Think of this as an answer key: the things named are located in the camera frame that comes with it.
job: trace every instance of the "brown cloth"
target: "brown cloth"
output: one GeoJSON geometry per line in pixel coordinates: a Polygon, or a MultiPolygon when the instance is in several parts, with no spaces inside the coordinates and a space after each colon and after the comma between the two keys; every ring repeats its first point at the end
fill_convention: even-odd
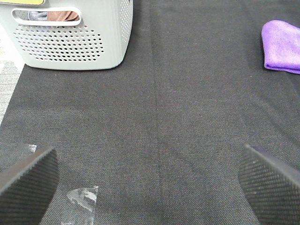
{"type": "Polygon", "coordinates": [[[48,12],[48,21],[78,21],[79,15],[73,11],[48,12]]]}

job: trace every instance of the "purple towel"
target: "purple towel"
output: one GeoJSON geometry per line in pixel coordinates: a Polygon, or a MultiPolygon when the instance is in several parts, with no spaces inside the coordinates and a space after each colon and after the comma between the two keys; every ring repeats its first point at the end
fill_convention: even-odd
{"type": "Polygon", "coordinates": [[[264,66],[300,74],[300,29],[286,22],[273,20],[262,29],[264,66]]]}

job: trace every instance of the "gray tile floor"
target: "gray tile floor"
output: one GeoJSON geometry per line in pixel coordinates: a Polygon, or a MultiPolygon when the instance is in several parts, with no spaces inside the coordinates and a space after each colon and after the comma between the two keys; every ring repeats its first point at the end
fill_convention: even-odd
{"type": "Polygon", "coordinates": [[[23,66],[23,60],[0,25],[0,124],[23,66]]]}

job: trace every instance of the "laundry basket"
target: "laundry basket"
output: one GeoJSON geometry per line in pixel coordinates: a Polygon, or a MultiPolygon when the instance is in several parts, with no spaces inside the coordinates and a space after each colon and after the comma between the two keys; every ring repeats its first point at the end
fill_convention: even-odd
{"type": "Polygon", "coordinates": [[[123,61],[133,0],[44,1],[42,5],[0,4],[0,23],[27,65],[92,70],[113,68],[123,61]],[[79,20],[29,21],[29,11],[74,11],[79,20]]]}

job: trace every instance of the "dark gray fabric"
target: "dark gray fabric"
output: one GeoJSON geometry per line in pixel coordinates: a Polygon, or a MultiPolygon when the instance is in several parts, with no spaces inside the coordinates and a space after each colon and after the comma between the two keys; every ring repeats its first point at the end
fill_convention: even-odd
{"type": "Polygon", "coordinates": [[[99,185],[97,224],[252,224],[242,146],[300,159],[300,76],[263,69],[262,26],[300,27],[298,0],[136,0],[124,62],[25,67],[0,141],[53,145],[69,190],[99,185]]]}

